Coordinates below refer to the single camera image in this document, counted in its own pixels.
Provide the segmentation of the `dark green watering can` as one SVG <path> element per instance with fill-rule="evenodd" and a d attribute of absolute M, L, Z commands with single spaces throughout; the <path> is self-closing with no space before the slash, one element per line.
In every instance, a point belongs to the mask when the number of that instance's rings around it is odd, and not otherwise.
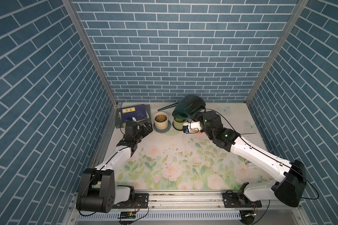
<path fill-rule="evenodd" d="M 201 111 L 202 109 L 206 109 L 206 103 L 201 97 L 194 94 L 188 94 L 184 96 L 181 101 L 160 108 L 158 111 L 160 112 L 172 107 L 175 107 L 172 113 L 174 118 L 188 120 L 192 119 L 197 112 Z"/>

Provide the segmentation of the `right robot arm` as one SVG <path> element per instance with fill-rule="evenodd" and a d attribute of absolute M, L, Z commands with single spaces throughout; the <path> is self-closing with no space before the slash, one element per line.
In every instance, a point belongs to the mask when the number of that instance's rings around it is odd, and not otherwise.
<path fill-rule="evenodd" d="M 216 111 L 197 113 L 183 125 L 183 132 L 204 132 L 219 148 L 243 157 L 255 164 L 274 180 L 263 184 L 243 185 L 244 196 L 252 201 L 279 200 L 287 206 L 298 207 L 306 185 L 306 169 L 302 162 L 277 157 L 242 137 L 234 129 L 225 128 L 221 115 Z"/>

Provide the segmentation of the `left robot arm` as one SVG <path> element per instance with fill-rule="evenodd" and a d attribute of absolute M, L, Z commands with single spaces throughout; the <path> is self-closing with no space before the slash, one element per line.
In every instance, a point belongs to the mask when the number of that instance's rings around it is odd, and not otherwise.
<path fill-rule="evenodd" d="M 78 188 L 76 208 L 81 214 L 108 213 L 114 205 L 122 202 L 134 203 L 133 186 L 115 184 L 115 172 L 132 157 L 143 138 L 153 132 L 153 125 L 145 122 L 127 122 L 123 138 L 116 145 L 114 152 L 95 168 L 84 170 Z"/>

